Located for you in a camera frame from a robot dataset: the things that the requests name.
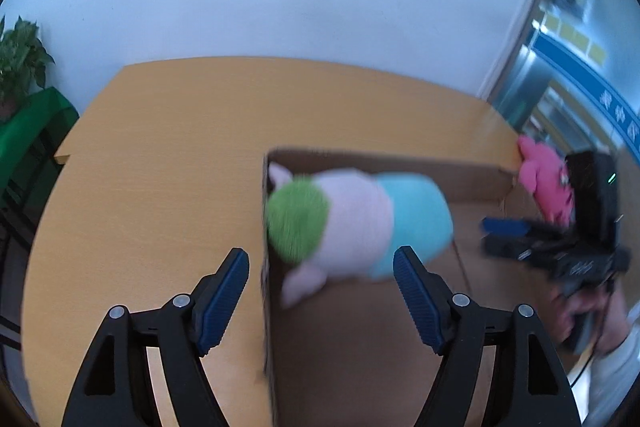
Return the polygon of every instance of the potted plant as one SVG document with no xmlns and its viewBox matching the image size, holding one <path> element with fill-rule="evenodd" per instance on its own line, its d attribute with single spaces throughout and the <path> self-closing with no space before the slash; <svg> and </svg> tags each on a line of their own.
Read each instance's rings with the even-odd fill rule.
<svg viewBox="0 0 640 427">
<path fill-rule="evenodd" d="M 38 38 L 38 26 L 18 17 L 13 30 L 0 21 L 0 122 L 8 121 L 29 94 L 33 83 L 44 89 L 45 70 L 53 62 Z"/>
</svg>

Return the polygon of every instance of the pink stuffed toy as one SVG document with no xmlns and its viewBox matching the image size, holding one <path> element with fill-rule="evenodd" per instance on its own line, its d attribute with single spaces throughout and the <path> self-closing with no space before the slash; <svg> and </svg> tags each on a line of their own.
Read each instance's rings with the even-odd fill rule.
<svg viewBox="0 0 640 427">
<path fill-rule="evenodd" d="M 574 194 L 566 164 L 551 147 L 528 136 L 518 138 L 518 147 L 524 158 L 518 180 L 533 194 L 546 221 L 567 227 L 574 209 Z"/>
</svg>

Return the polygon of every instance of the white sleeve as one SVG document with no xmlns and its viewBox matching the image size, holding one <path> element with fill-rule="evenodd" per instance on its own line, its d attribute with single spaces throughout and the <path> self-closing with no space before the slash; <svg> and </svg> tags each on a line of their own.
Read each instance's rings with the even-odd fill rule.
<svg viewBox="0 0 640 427">
<path fill-rule="evenodd" d="M 582 427 L 604 427 L 640 374 L 640 327 L 605 357 L 591 364 L 589 413 Z"/>
</svg>

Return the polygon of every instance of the blue banner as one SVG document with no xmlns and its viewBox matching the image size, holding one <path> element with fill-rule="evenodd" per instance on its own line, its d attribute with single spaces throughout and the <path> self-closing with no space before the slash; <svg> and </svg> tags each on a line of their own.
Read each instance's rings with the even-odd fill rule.
<svg viewBox="0 0 640 427">
<path fill-rule="evenodd" d="M 623 137 L 640 165 L 640 118 L 622 95 L 585 62 L 548 35 L 539 32 L 534 36 L 531 49 L 551 67 L 564 74 L 593 102 Z"/>
</svg>

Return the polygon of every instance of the green plush hat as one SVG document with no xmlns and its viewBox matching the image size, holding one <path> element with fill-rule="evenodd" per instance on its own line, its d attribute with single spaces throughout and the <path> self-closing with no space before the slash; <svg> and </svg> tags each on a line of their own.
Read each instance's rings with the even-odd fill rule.
<svg viewBox="0 0 640 427">
<path fill-rule="evenodd" d="M 322 240 L 329 217 L 329 200 L 307 176 L 297 176 L 267 201 L 265 221 L 269 239 L 286 263 L 311 256 Z"/>
</svg>

